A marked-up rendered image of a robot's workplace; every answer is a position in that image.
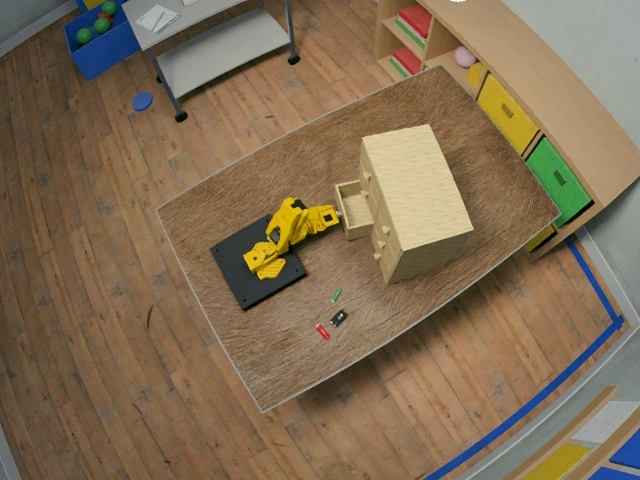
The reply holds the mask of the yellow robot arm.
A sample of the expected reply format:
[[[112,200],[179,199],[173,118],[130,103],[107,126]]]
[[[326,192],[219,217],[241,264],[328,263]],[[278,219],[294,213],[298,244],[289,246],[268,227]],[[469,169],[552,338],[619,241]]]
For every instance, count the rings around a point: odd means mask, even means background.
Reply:
[[[288,242],[294,245],[306,237],[308,231],[306,220],[308,216],[309,211],[300,199],[295,198],[292,200],[288,198],[284,200],[266,231],[268,234],[267,239],[272,243],[259,242],[251,252],[245,255],[252,270],[257,272],[260,280],[278,276],[286,262],[284,259],[275,258],[288,251]],[[277,229],[278,226],[281,232]]]

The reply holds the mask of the black 9v battery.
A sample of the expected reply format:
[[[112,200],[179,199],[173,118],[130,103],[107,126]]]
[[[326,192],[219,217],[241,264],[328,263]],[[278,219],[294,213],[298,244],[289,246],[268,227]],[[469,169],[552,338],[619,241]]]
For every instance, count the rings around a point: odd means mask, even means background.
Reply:
[[[347,316],[348,314],[340,309],[330,321],[337,327]]]

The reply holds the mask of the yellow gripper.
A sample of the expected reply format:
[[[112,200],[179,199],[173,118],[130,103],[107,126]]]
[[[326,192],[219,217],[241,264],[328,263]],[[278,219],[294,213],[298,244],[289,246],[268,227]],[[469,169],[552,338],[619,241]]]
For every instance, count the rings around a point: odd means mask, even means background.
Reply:
[[[333,205],[327,205],[327,206],[311,207],[307,209],[309,211],[309,216],[306,220],[306,223],[308,224],[307,232],[309,234],[315,234],[319,231],[323,231],[324,229],[326,229],[327,227],[333,224],[339,223],[338,217],[334,209],[325,211],[326,209],[329,209],[332,207]],[[318,214],[320,214],[320,216]]]

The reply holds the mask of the wooden chest of drawers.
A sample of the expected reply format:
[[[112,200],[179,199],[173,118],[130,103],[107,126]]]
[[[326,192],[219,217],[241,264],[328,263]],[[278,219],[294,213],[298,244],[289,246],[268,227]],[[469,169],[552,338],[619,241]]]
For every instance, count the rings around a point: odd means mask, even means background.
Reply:
[[[443,268],[473,231],[455,181],[429,126],[362,138],[400,245],[386,285]],[[359,180],[360,182],[360,180]]]

